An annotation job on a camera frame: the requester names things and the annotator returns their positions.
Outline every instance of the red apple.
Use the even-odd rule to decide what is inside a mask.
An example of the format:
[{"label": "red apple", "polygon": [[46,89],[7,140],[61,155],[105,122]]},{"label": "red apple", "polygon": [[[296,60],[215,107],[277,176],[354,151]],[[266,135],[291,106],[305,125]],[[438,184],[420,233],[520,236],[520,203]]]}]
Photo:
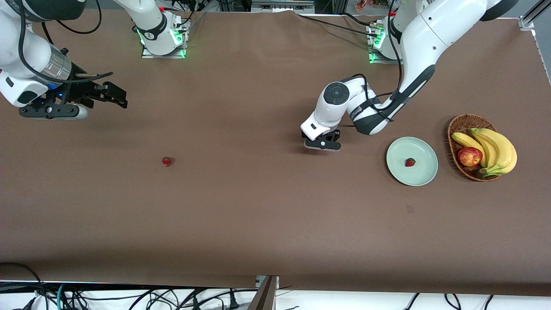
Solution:
[{"label": "red apple", "polygon": [[482,160],[482,152],[475,147],[464,147],[459,150],[457,158],[466,167],[474,167]]}]

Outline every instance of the robotic arm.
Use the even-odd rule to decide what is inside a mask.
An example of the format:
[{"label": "robotic arm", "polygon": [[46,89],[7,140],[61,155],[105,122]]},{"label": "robotic arm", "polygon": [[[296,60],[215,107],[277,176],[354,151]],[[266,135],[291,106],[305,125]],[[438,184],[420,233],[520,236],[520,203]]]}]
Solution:
[{"label": "robotic arm", "polygon": [[396,59],[393,40],[403,59],[404,77],[398,89],[383,103],[367,81],[351,77],[329,84],[323,90],[310,117],[300,126],[307,148],[338,151],[336,130],[345,112],[354,127],[365,135],[381,131],[432,77],[440,55],[478,20],[490,20],[507,12],[518,0],[427,0],[403,2],[396,16],[383,20],[385,33],[383,55]]},{"label": "robotic arm", "polygon": [[32,22],[76,19],[84,10],[84,1],[0,1],[0,92],[19,108],[21,116],[83,119],[94,100],[126,108],[124,90],[110,82],[93,82],[112,72],[87,74],[71,62],[66,49],[49,44],[31,27]]},{"label": "robotic arm", "polygon": [[114,0],[134,21],[142,44],[154,56],[175,51],[184,42],[187,21],[169,11],[161,11],[155,0]]},{"label": "robotic arm", "polygon": [[[71,62],[67,50],[49,44],[31,27],[32,22],[77,19],[84,10],[85,1],[0,0],[0,92],[19,108],[21,116],[84,119],[88,115],[87,108],[93,108],[94,100],[126,108],[124,90],[110,82],[103,85],[93,82],[112,73],[87,74]],[[142,44],[150,54],[166,55],[182,45],[186,22],[182,23],[180,16],[162,12],[155,0],[115,2],[132,17]],[[19,52],[21,37],[24,38],[23,57]]]}]

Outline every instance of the plate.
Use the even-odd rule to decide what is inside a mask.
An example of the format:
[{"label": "plate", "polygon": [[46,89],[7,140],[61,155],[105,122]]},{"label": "plate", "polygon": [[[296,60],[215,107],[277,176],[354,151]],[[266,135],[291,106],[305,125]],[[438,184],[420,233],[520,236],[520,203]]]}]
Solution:
[{"label": "plate", "polygon": [[[415,165],[406,167],[408,158],[415,159]],[[438,171],[438,159],[433,148],[415,137],[395,140],[386,152],[386,164],[398,181],[410,186],[427,184]]]}]

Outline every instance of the fruit basket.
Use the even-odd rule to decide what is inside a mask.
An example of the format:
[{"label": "fruit basket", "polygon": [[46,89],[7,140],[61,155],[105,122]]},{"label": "fruit basket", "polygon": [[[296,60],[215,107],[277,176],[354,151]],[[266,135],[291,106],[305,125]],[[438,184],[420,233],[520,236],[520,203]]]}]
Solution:
[{"label": "fruit basket", "polygon": [[461,148],[463,148],[463,146],[461,146],[461,144],[455,142],[452,139],[451,135],[454,132],[462,132],[462,133],[470,136],[471,138],[474,138],[473,135],[471,134],[471,128],[473,128],[473,127],[475,127],[475,128],[488,128],[488,129],[491,129],[493,131],[497,131],[495,129],[494,125],[492,125],[489,121],[487,121],[486,119],[484,119],[484,118],[482,118],[478,115],[463,114],[463,115],[460,115],[460,116],[454,118],[450,122],[450,125],[448,126],[448,131],[447,131],[447,140],[448,140],[448,144],[450,145],[450,148],[448,150],[448,156],[451,159],[453,159],[453,162],[455,163],[455,166],[457,167],[457,169],[459,169],[459,171],[463,175],[465,175],[468,179],[473,180],[473,181],[481,181],[481,182],[495,180],[499,177],[498,175],[491,175],[491,176],[488,176],[488,177],[484,178],[484,177],[482,177],[482,175],[480,173],[478,173],[478,171],[480,170],[480,166],[465,167],[457,159],[457,152],[459,152],[459,150],[461,150]]}]

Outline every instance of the strawberry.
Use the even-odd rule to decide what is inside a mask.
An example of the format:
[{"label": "strawberry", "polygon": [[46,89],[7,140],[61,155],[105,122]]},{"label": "strawberry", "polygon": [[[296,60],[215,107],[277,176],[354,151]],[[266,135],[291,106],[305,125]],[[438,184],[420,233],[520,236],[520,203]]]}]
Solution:
[{"label": "strawberry", "polygon": [[170,157],[163,157],[163,165],[165,165],[165,167],[168,167],[172,164],[172,158]]},{"label": "strawberry", "polygon": [[406,167],[413,167],[413,165],[415,165],[415,159],[413,158],[408,158],[406,160]]}]

